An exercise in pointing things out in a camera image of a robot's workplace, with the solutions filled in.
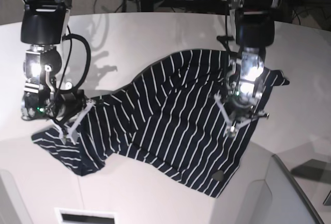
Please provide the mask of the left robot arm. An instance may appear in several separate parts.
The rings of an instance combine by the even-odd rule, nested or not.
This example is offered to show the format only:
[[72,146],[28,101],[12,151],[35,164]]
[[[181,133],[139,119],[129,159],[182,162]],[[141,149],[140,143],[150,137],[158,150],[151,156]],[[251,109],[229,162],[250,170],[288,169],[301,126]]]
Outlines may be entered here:
[[225,136],[235,137],[239,130],[268,114],[258,109],[263,97],[266,48],[275,38],[272,10],[282,0],[227,0],[225,25],[232,33],[217,39],[225,48],[223,93],[214,100],[226,128]]

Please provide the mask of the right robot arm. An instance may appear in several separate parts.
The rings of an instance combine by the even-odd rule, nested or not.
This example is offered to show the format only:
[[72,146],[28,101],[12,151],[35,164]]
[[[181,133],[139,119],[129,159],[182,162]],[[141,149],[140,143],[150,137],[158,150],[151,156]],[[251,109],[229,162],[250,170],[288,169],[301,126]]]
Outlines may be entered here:
[[[24,95],[21,104],[25,121],[51,120],[63,144],[76,144],[77,127],[95,105],[80,87],[91,65],[91,48],[87,40],[68,32],[72,0],[23,0],[24,17],[21,41],[29,44],[25,53]],[[78,40],[86,50],[86,64],[81,79],[69,89],[61,89],[56,75],[66,71],[56,46],[62,41]]]

